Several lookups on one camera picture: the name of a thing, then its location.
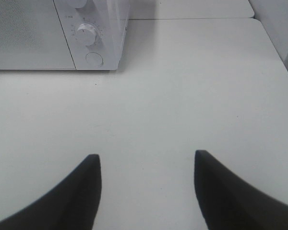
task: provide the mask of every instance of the white table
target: white table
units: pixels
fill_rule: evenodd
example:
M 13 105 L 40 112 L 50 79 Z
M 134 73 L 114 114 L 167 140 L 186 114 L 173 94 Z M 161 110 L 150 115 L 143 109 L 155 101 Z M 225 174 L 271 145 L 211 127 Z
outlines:
M 252 18 L 248 0 L 132 0 L 131 19 Z
M 131 21 L 116 72 L 0 71 L 0 219 L 97 153 L 95 230 L 206 229 L 196 149 L 288 204 L 288 73 L 254 19 Z

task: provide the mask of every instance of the microwave control knob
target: microwave control knob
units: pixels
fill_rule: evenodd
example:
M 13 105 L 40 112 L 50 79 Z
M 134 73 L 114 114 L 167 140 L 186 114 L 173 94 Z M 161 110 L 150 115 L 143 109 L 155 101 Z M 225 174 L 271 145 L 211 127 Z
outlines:
M 66 3 L 71 7 L 79 9 L 83 8 L 86 5 L 87 0 L 66 0 Z
M 91 46 L 97 39 L 97 31 L 90 24 L 81 24 L 76 31 L 76 40 L 85 46 Z

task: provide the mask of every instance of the white countertop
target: white countertop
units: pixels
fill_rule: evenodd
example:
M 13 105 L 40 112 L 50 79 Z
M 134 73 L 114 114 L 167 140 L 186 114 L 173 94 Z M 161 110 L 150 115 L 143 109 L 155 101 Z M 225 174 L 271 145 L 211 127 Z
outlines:
M 131 0 L 131 19 L 252 18 L 248 0 Z
M 288 72 L 257 20 L 130 21 L 118 71 L 0 71 L 0 219 L 96 153 L 94 229 L 206 229 L 196 149 L 288 204 Z

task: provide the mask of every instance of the microwave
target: microwave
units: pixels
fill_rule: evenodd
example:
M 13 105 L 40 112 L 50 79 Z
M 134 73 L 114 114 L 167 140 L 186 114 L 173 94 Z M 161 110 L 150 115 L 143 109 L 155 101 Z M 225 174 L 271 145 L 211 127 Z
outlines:
M 117 69 L 129 11 L 129 0 L 0 0 L 0 69 Z

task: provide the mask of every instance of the microwave button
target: microwave button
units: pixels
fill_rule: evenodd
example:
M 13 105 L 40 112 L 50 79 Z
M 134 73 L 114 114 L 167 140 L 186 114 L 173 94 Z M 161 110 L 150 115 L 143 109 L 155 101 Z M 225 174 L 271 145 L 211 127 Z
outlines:
M 66 0 L 66 3 L 76 9 L 82 8 L 86 5 L 87 0 Z
M 94 44 L 97 38 L 97 31 L 95 27 L 90 24 L 81 24 L 76 31 L 76 40 L 85 46 Z
M 95 52 L 86 55 L 86 62 L 94 67 L 100 67 L 104 64 L 102 56 Z

